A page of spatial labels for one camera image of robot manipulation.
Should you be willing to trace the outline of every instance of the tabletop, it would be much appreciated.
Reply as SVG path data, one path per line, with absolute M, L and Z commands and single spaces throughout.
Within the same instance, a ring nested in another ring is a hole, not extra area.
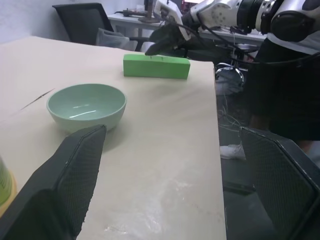
M 187 80 L 124 77 L 126 53 L 38 37 L 0 45 L 0 154 L 18 189 L 66 137 L 49 95 L 107 84 L 127 106 L 107 133 L 78 239 L 225 240 L 213 64 L 190 61 Z
M 146 30 L 156 30 L 160 27 L 161 22 L 159 23 L 144 23 L 138 20 L 138 17 L 135 16 L 123 16 L 121 13 L 115 13 L 108 16 L 108 19 L 110 20 L 112 25 L 115 26 L 123 26 L 123 27 L 131 27 L 131 28 L 141 28 Z M 251 45 L 257 45 L 260 46 L 263 41 L 266 39 L 267 35 L 258 34 L 257 31 L 255 33 L 249 33 L 247 35 L 237 34 L 234 35 L 228 31 L 223 30 L 215 30 L 216 34 L 218 34 L 221 37 L 224 37 L 226 40 L 230 42 L 234 42 L 234 37 L 236 39 L 236 42 L 239 44 L 251 44 Z M 218 38 L 214 35 L 212 35 L 210 32 L 203 31 L 200 32 L 200 36 L 206 39 L 213 39 L 217 40 Z

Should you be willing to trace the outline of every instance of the black cable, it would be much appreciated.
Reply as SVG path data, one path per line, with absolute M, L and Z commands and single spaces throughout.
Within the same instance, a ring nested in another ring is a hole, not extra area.
M 277 61 L 277 62 L 264 62 L 261 61 L 253 56 L 251 56 L 250 54 L 248 54 L 247 52 L 243 51 L 241 48 L 239 48 L 238 46 L 234 45 L 232 42 L 224 39 L 222 36 L 219 36 L 217 33 L 215 33 L 214 31 L 212 31 L 210 28 L 208 28 L 205 24 L 203 24 L 203 22 L 200 20 L 200 18 L 198 17 L 200 24 L 202 25 L 203 28 L 205 28 L 206 30 L 208 30 L 212 35 L 214 35 L 215 37 L 221 39 L 223 42 L 225 42 L 227 45 L 236 48 L 238 51 L 240 51 L 241 53 L 243 53 L 244 55 L 250 57 L 251 59 L 253 59 L 253 62 L 249 62 L 249 61 L 243 61 L 234 57 L 230 57 L 229 58 L 235 62 L 238 63 L 242 63 L 242 64 L 250 64 L 250 65 L 256 65 L 256 64 L 266 64 L 266 65 L 276 65 L 276 66 L 283 66 L 283 65 L 289 65 L 289 64 L 298 64 L 298 66 L 301 66 L 304 62 L 307 61 L 312 61 L 315 58 L 318 58 L 320 56 L 320 51 L 316 52 L 312 55 L 309 56 L 305 56 L 305 57 L 301 57 L 301 58 L 297 58 L 297 59 L 293 59 L 293 60 L 287 60 L 287 61 Z M 188 30 L 190 33 L 192 33 L 201 43 L 201 45 L 207 49 L 209 49 L 210 51 L 212 51 L 211 47 L 207 46 L 206 43 L 203 41 L 203 38 L 199 35 L 199 33 L 195 30 L 193 30 L 192 28 L 176 23 L 175 21 L 171 21 L 169 19 L 162 19 L 166 22 L 169 22 L 170 24 L 176 25 L 178 27 L 184 28 L 186 30 Z
M 298 66 L 301 66 L 303 64 L 303 62 L 307 62 L 307 61 L 311 61 L 315 58 L 317 58 L 318 56 L 320 56 L 320 52 L 316 52 L 312 55 L 309 56 L 305 56 L 305 57 L 301 57 L 301 58 L 297 58 L 297 59 L 293 59 L 293 60 L 287 60 L 287 61 L 277 61 L 277 62 L 264 62 L 261 61 L 260 59 L 257 59 L 256 57 L 251 56 L 250 54 L 248 54 L 247 52 L 243 51 L 241 48 L 239 48 L 237 45 L 234 45 L 232 42 L 224 39 L 222 36 L 219 36 L 217 33 L 215 33 L 214 31 L 212 31 L 209 27 L 207 27 L 201 20 L 199 13 L 196 14 L 196 16 L 198 17 L 199 23 L 202 26 L 202 28 L 208 30 L 212 35 L 214 35 L 215 37 L 217 37 L 218 39 L 222 40 L 223 42 L 225 42 L 227 45 L 236 48 L 238 51 L 240 51 L 242 54 L 250 57 L 251 59 L 253 59 L 254 62 L 245 62 L 247 64 L 254 64 L 254 63 L 258 63 L 258 64 L 266 64 L 266 65 L 288 65 L 288 64 L 294 64 L 294 63 L 298 63 Z

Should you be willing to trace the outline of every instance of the white wall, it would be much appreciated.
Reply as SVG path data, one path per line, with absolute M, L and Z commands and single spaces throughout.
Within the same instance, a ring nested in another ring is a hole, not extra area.
M 144 0 L 0 0 L 0 43 L 26 36 L 68 40 L 52 5 L 101 3 L 107 15 L 143 5 Z

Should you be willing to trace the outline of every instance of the white bag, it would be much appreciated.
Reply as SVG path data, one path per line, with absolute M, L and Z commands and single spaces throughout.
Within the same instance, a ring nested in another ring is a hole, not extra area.
M 130 42 L 128 37 L 123 36 L 120 32 L 107 31 L 99 28 L 96 35 L 95 45 L 109 48 L 125 49 Z

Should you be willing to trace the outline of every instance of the person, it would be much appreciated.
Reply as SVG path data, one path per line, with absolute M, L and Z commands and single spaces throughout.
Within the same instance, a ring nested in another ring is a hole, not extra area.
M 269 33 L 256 58 L 282 62 L 320 51 L 320 31 L 301 42 L 282 41 Z M 289 65 L 251 66 L 244 85 L 250 128 L 269 130 L 293 140 L 305 153 L 320 140 L 320 60 Z M 220 147 L 223 159 L 242 159 L 242 145 Z

